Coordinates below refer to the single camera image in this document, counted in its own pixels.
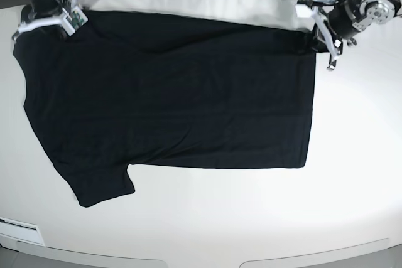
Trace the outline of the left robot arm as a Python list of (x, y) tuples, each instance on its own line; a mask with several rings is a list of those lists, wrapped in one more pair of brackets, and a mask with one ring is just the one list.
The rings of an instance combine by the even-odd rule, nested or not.
[(401, 0), (297, 0), (296, 15), (312, 18), (312, 48), (330, 54), (334, 70), (343, 44), (356, 46), (355, 36), (370, 25), (384, 25), (401, 16)]

